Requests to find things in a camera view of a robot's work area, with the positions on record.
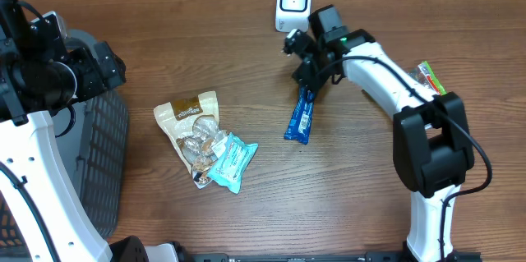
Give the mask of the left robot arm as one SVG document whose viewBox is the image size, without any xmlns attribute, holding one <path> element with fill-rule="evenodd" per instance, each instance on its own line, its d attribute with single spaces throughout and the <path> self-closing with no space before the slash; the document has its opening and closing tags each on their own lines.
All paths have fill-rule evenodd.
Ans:
<svg viewBox="0 0 526 262">
<path fill-rule="evenodd" d="M 51 11 L 1 1 L 1 247 L 33 261 L 178 261 L 172 242 L 114 243 L 128 113 L 126 67 Z"/>
</svg>

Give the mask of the teal snack packet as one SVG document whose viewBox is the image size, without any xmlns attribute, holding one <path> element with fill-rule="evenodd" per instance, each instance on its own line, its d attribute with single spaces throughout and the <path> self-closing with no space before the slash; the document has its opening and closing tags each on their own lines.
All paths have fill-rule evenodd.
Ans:
<svg viewBox="0 0 526 262">
<path fill-rule="evenodd" d="M 212 150 L 218 159 L 207 173 L 207 177 L 220 186 L 227 187 L 232 193 L 241 190 L 242 175 L 258 149 L 257 143 L 246 144 L 239 137 L 230 133 Z"/>
</svg>

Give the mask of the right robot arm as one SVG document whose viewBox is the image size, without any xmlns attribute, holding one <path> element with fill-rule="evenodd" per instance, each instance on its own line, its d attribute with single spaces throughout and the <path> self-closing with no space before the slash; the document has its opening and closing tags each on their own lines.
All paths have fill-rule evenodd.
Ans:
<svg viewBox="0 0 526 262">
<path fill-rule="evenodd" d="M 402 259 L 457 261 L 451 242 L 454 197 L 474 166 L 461 98 L 439 94 L 412 78 L 364 29 L 343 25 L 332 5 L 308 18 L 311 33 L 291 30 L 284 52 L 302 63 L 293 73 L 308 102 L 326 82 L 359 85 L 390 117 L 393 164 L 411 192 L 411 225 Z"/>
</svg>

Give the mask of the green gummy candy bag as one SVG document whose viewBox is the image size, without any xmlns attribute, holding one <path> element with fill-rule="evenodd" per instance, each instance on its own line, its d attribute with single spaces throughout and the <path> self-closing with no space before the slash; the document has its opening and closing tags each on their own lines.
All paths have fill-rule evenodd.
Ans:
<svg viewBox="0 0 526 262">
<path fill-rule="evenodd" d="M 409 72 L 409 75 L 419 84 L 434 90 L 438 95 L 447 94 L 447 91 L 439 82 L 427 61 L 423 61 L 418 64 L 415 69 Z"/>
</svg>

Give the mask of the blue cookie packet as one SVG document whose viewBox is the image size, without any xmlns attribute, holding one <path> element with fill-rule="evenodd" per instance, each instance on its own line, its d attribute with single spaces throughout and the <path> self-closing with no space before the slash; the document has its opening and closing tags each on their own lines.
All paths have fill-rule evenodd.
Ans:
<svg viewBox="0 0 526 262">
<path fill-rule="evenodd" d="M 307 89 L 299 89 L 298 102 L 293 110 L 287 130 L 284 133 L 285 140 L 296 140 L 307 145 L 311 132 L 311 122 L 313 114 L 313 102 L 315 95 Z"/>
</svg>

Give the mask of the beige mushroom snack bag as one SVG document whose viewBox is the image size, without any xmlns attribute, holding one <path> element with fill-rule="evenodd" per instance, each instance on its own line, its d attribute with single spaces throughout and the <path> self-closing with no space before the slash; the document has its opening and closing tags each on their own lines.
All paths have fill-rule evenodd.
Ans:
<svg viewBox="0 0 526 262">
<path fill-rule="evenodd" d="M 224 152 L 228 132 L 219 127 L 214 91 L 174 100 L 154 108 L 158 126 L 170 139 L 197 188 L 211 183 L 208 171 Z"/>
</svg>

